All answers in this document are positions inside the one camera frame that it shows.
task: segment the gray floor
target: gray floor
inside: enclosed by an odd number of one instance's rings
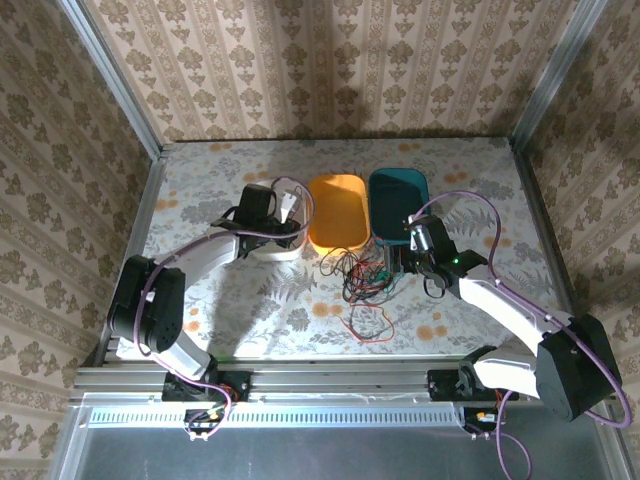
[[[593,422],[513,408],[506,431],[528,447],[533,479],[608,479]],[[522,455],[505,442],[512,476]],[[191,442],[179,429],[94,429],[79,478],[154,480],[502,479],[495,443],[460,430],[229,429]]]

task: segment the orange plastic container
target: orange plastic container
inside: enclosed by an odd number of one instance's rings
[[[367,188],[356,175],[321,175],[309,183],[316,213],[309,227],[309,241],[320,255],[359,250],[369,240]]]

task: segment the teal plastic container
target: teal plastic container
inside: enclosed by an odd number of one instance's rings
[[[387,245],[408,245],[407,217],[429,201],[425,176],[413,168],[381,168],[369,177],[371,231]]]

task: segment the floral tablecloth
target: floral tablecloth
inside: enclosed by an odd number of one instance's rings
[[[177,144],[166,160],[144,254],[172,250],[202,233],[237,204],[246,183],[279,175],[308,182],[325,173],[355,173],[366,181],[382,167],[423,172],[432,197],[452,189],[487,196],[503,221],[497,271],[529,295],[556,305],[513,156],[502,138]],[[487,254],[495,221],[485,206],[450,197],[433,212],[443,216],[459,250]],[[214,355],[242,358],[465,354],[512,337],[484,312],[453,295],[428,298],[421,279],[405,275],[383,305],[395,324],[394,338],[360,343],[338,318],[350,313],[342,300],[341,278],[322,276],[319,263],[307,245],[293,262],[249,257],[217,269],[186,292],[183,328]],[[353,318],[363,335],[385,325],[378,310],[357,308]],[[136,358],[137,352],[121,340],[118,355]]]

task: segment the patterned wallpaper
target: patterned wallpaper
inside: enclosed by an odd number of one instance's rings
[[[509,135],[572,0],[85,0],[163,143]]]
[[[640,3],[610,0],[529,146],[581,305],[640,402]],[[640,425],[630,431],[640,459]]]
[[[0,478],[44,476],[147,171],[55,2],[0,1]]]

